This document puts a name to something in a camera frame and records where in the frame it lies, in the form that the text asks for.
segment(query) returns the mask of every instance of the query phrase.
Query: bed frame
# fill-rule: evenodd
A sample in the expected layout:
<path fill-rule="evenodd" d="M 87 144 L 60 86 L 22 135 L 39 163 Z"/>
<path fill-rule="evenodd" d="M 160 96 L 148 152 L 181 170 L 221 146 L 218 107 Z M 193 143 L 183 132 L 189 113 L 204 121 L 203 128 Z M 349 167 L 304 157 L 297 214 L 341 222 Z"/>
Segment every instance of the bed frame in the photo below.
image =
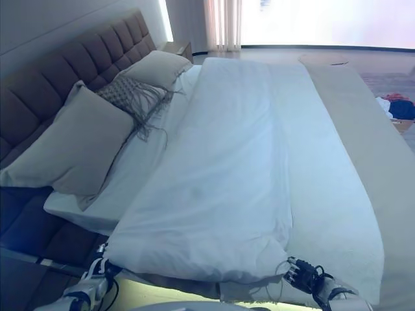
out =
<path fill-rule="evenodd" d="M 155 49 L 143 15 L 132 10 L 2 80 L 0 167 L 11 164 L 48 128 L 76 81 L 99 89 Z M 3 249 L 32 255 L 33 261 L 87 268 L 107 239 L 46 213 L 50 187 L 0 191 Z"/>

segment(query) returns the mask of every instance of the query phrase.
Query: tufted headboard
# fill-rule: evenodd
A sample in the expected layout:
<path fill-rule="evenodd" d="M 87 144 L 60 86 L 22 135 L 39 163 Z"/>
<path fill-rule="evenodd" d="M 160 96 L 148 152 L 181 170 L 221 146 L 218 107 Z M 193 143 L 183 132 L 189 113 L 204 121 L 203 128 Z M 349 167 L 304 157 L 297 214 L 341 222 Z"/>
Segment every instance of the tufted headboard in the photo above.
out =
<path fill-rule="evenodd" d="M 143 15 L 134 10 L 2 80 L 0 168 L 11 164 L 52 123 L 76 81 L 99 89 L 155 49 Z"/>

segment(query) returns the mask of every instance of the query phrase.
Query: bright window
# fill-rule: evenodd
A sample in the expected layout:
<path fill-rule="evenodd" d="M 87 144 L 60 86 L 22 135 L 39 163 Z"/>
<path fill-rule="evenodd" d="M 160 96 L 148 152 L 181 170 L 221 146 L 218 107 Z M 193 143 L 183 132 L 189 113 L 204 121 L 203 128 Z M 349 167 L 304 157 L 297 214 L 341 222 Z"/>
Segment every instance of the bright window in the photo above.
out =
<path fill-rule="evenodd" d="M 413 0 L 243 0 L 243 45 L 415 49 Z"/>

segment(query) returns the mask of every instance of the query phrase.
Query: white pillow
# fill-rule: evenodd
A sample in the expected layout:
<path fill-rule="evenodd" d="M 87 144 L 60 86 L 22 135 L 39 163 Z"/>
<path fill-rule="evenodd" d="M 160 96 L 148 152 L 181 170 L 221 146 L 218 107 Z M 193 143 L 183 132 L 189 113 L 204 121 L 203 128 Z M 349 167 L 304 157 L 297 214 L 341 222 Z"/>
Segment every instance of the white pillow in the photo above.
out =
<path fill-rule="evenodd" d="M 61 113 L 0 173 L 2 187 L 94 196 L 133 127 L 132 118 L 77 83 Z"/>
<path fill-rule="evenodd" d="M 172 91 L 177 77 L 192 66 L 187 58 L 180 55 L 152 51 L 139 62 L 120 72 L 120 75 Z"/>

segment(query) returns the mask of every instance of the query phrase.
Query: clothes pile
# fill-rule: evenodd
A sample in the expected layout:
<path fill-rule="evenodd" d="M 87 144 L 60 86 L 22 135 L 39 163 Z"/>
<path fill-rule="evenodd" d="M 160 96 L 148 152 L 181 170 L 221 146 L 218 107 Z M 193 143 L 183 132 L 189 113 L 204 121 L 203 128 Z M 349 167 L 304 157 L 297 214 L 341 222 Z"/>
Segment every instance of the clothes pile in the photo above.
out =
<path fill-rule="evenodd" d="M 399 93 L 393 93 L 383 97 L 377 97 L 376 100 L 390 119 L 415 119 L 415 103 L 408 97 Z"/>

